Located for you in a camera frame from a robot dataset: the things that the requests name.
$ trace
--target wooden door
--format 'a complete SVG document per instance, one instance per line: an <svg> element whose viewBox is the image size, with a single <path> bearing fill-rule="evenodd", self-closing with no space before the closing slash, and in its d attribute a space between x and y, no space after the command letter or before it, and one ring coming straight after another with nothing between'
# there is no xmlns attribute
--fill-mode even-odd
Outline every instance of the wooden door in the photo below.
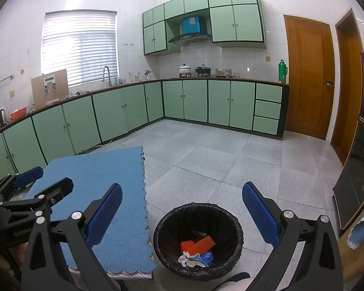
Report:
<svg viewBox="0 0 364 291"><path fill-rule="evenodd" d="M360 113L362 51L360 34L353 12L350 11L336 25L340 50L340 100L331 144L344 163L350 152Z"/></svg>
<svg viewBox="0 0 364 291"><path fill-rule="evenodd" d="M334 55L328 24L284 16L290 94L286 130L325 139L334 93Z"/></svg>

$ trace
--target green thermos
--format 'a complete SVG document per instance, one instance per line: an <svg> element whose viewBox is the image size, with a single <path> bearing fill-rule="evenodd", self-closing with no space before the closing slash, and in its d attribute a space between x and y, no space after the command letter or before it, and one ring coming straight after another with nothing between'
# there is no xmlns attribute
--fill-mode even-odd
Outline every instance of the green thermos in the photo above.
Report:
<svg viewBox="0 0 364 291"><path fill-rule="evenodd" d="M286 83L287 67L283 60L279 63L279 81Z"/></svg>

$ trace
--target window blind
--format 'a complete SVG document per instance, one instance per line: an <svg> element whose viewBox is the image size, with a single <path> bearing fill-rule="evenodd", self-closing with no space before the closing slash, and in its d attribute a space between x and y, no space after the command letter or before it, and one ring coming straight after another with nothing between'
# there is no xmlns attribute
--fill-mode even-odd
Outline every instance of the window blind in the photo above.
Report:
<svg viewBox="0 0 364 291"><path fill-rule="evenodd" d="M69 86L102 79L105 66L119 75L116 12L62 11L47 13L42 31L41 70L67 70Z"/></svg>

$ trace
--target metal screw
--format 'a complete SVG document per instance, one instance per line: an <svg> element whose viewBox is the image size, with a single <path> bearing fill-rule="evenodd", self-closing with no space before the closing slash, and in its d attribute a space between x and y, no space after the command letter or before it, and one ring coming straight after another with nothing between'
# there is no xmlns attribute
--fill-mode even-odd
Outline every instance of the metal screw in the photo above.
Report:
<svg viewBox="0 0 364 291"><path fill-rule="evenodd" d="M78 220L80 217L82 217L82 213L77 211L77 212L73 212L71 214L71 218L74 219L74 220Z"/></svg>
<svg viewBox="0 0 364 291"><path fill-rule="evenodd" d="M294 217L294 213L290 210L286 210L285 212L283 212L283 215L288 219L291 219L292 217Z"/></svg>
<svg viewBox="0 0 364 291"><path fill-rule="evenodd" d="M46 220L45 217L38 217L36 222L37 224L42 224L43 222L45 222L45 220Z"/></svg>

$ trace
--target trash can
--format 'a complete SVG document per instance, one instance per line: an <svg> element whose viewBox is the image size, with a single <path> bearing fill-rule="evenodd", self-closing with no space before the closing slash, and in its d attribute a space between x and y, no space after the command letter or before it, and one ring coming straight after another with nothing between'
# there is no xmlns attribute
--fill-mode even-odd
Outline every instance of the trash can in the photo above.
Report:
<svg viewBox="0 0 364 291"><path fill-rule="evenodd" d="M213 263L207 267L182 267L181 242L209 235ZM191 280L209 281L232 270L243 248L243 230L237 218L216 204L189 203L174 208L156 226L154 249L162 264L175 274Z"/></svg>

